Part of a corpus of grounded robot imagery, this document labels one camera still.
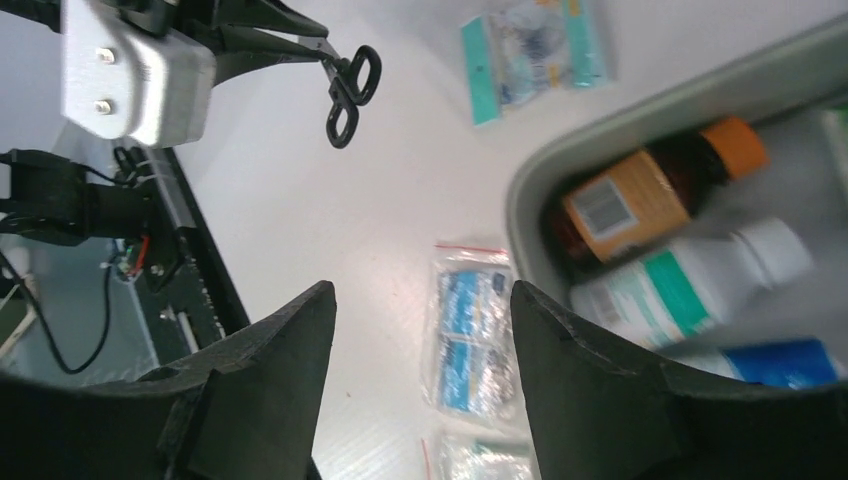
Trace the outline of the small green box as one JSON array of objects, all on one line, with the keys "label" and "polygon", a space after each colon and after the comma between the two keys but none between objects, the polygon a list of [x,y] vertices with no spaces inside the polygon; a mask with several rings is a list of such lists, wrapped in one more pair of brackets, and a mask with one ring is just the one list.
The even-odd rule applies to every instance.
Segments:
[{"label": "small green box", "polygon": [[847,195],[847,108],[823,111],[821,123],[837,178],[844,195]]}]

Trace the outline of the blue white bandage roll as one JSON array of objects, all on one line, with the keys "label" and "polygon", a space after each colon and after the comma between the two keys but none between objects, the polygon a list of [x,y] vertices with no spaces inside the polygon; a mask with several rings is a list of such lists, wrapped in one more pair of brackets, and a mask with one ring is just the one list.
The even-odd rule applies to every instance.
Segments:
[{"label": "blue white bandage roll", "polygon": [[749,384],[807,389],[847,378],[847,367],[825,344],[802,338],[728,348],[704,347],[673,360],[701,371]]}]

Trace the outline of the teal bagged bandage pack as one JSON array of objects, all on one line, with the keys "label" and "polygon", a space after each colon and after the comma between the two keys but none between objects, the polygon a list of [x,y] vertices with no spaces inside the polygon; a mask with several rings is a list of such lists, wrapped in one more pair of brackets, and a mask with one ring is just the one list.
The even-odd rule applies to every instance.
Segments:
[{"label": "teal bagged bandage pack", "polygon": [[609,81],[594,1],[497,1],[459,29],[472,124]]}]

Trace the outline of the clear plastic swab pack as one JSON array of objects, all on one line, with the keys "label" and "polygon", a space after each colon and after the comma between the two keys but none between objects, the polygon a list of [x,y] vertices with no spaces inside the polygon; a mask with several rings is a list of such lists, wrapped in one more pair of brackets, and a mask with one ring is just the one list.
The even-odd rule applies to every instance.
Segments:
[{"label": "clear plastic swab pack", "polygon": [[442,431],[422,441],[428,479],[535,479],[530,443],[525,439]]}]

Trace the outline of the blue items zip bag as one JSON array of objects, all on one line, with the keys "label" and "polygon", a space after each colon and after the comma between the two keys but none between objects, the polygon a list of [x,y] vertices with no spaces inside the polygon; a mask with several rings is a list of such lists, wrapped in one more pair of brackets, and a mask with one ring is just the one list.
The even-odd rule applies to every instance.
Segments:
[{"label": "blue items zip bag", "polygon": [[487,427],[514,422],[519,393],[513,284],[502,248],[459,241],[434,246],[422,384],[437,411]]}]

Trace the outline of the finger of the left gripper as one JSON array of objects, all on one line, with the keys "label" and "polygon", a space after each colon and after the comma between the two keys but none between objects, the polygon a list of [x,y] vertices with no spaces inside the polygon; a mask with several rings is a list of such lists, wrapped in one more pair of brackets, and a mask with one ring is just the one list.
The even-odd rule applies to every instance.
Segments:
[{"label": "finger of the left gripper", "polygon": [[240,75],[286,63],[313,63],[332,55],[283,38],[224,37],[211,48],[216,60],[214,85]]},{"label": "finger of the left gripper", "polygon": [[316,38],[329,35],[324,25],[277,0],[216,1],[212,19],[216,25],[251,27]]}]

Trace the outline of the black handled medical scissors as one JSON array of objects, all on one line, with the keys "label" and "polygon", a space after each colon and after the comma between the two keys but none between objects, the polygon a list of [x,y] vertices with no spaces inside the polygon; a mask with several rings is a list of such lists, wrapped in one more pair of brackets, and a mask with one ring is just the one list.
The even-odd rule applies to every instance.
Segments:
[{"label": "black handled medical scissors", "polygon": [[298,43],[312,51],[325,70],[332,101],[325,130],[330,144],[344,149],[357,130],[359,108],[367,105],[376,93],[382,60],[367,44],[361,45],[348,59],[339,56],[325,38],[301,36]]}]

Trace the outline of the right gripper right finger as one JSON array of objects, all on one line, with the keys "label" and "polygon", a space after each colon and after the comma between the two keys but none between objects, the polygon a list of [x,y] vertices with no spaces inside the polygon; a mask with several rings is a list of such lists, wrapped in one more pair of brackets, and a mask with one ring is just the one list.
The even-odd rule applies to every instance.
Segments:
[{"label": "right gripper right finger", "polygon": [[518,281],[511,314],[544,479],[843,479],[847,386],[744,383],[631,343]]}]

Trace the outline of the white bottle green label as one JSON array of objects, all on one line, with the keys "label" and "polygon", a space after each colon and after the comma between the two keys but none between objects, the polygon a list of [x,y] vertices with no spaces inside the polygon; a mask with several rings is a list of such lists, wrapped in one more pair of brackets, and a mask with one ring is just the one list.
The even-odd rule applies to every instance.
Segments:
[{"label": "white bottle green label", "polygon": [[725,238],[679,237],[571,288],[579,316],[648,350],[728,324],[754,297],[813,268],[801,237],[767,218]]}]

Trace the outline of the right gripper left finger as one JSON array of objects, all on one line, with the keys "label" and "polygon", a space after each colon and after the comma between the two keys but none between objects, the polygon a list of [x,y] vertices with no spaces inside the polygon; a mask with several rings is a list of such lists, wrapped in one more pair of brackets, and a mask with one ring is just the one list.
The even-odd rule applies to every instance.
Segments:
[{"label": "right gripper left finger", "polygon": [[316,479],[334,285],[135,381],[1,377],[5,479]]}]

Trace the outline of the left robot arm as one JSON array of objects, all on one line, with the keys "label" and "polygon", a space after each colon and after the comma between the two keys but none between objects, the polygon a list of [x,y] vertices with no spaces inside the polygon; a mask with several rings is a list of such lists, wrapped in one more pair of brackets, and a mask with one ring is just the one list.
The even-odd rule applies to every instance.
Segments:
[{"label": "left robot arm", "polygon": [[[198,140],[213,88],[284,63],[332,61],[326,26],[281,1],[5,1],[61,38],[61,111],[104,140],[151,148]],[[39,150],[10,170],[1,229],[59,245],[96,235],[90,168]]]}]

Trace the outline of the grey plastic medicine box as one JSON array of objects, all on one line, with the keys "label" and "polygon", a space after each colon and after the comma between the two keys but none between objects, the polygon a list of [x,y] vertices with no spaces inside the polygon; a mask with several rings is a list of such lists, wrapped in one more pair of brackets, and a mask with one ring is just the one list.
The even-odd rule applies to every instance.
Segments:
[{"label": "grey plastic medicine box", "polygon": [[815,337],[845,361],[847,195],[821,116],[846,101],[847,18],[839,15],[560,137],[526,161],[508,190],[506,231],[518,277],[567,304],[577,271],[555,254],[542,227],[554,196],[649,141],[736,115],[761,136],[771,163],[715,193],[686,233],[723,236],[777,217],[802,237],[815,267],[700,342]]}]

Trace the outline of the brown bottle orange cap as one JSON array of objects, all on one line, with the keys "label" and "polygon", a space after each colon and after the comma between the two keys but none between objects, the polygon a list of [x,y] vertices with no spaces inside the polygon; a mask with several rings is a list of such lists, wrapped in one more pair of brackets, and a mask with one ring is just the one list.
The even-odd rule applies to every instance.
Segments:
[{"label": "brown bottle orange cap", "polygon": [[711,192],[765,168],[766,145],[726,117],[645,144],[567,189],[546,230],[576,268],[593,271],[690,223]]}]

